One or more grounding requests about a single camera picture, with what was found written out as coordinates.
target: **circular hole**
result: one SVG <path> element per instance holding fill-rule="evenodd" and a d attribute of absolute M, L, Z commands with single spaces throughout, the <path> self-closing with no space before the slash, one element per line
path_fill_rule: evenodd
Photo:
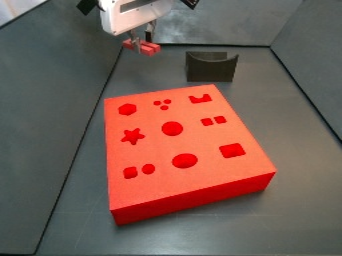
<path fill-rule="evenodd" d="M 198 163 L 198 157 L 194 154 L 186 153 L 174 157 L 172 165 L 176 168 L 186 169 Z"/>
<path fill-rule="evenodd" d="M 136 167 L 128 167 L 123 170 L 123 176 L 126 179 L 132 179 L 138 176 Z"/>
<path fill-rule="evenodd" d="M 162 126 L 162 131 L 168 136 L 176 136 L 183 132 L 183 126 L 178 122 L 167 122 Z"/>
<path fill-rule="evenodd" d="M 143 166 L 143 173 L 152 174 L 155 172 L 155 166 L 152 164 L 146 164 Z"/>

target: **rectangular hole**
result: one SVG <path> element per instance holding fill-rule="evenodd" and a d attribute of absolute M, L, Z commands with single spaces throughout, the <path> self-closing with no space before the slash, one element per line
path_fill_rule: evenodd
<path fill-rule="evenodd" d="M 224 145 L 219 147 L 220 153 L 224 158 L 231 158 L 236 156 L 243 156 L 246 154 L 239 143 Z"/>

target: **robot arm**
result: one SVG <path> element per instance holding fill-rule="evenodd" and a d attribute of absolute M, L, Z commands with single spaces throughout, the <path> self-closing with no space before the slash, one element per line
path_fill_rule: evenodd
<path fill-rule="evenodd" d="M 195 9 L 199 0 L 180 0 Z M 144 44 L 152 43 L 156 19 L 172 9 L 174 0 L 81 0 L 77 8 L 84 15 L 94 7 L 102 10 L 102 26 L 107 33 L 118 36 L 127 32 L 132 49 L 140 53 L 142 41 L 135 28 L 147 24 Z"/>

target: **red foam block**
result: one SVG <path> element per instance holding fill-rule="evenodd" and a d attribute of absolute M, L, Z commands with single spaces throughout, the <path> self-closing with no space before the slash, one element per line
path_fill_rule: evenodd
<path fill-rule="evenodd" d="M 130 50 L 134 50 L 134 45 L 131 43 L 131 39 L 127 39 L 126 41 L 123 41 L 123 47 Z M 144 54 L 147 56 L 152 56 L 158 52 L 160 52 L 160 45 L 150 43 L 144 40 L 140 40 L 140 52 L 142 52 L 142 54 Z"/>
<path fill-rule="evenodd" d="M 275 167 L 215 85 L 106 100 L 118 225 L 263 190 Z"/>

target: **star-shaped hole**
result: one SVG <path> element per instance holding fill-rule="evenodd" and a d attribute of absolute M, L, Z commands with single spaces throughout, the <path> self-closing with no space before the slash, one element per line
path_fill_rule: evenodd
<path fill-rule="evenodd" d="M 143 139 L 144 135 L 140 134 L 140 129 L 136 128 L 132 131 L 124 130 L 124 137 L 122 138 L 122 142 L 130 141 L 132 145 L 136 145 L 139 139 Z"/>

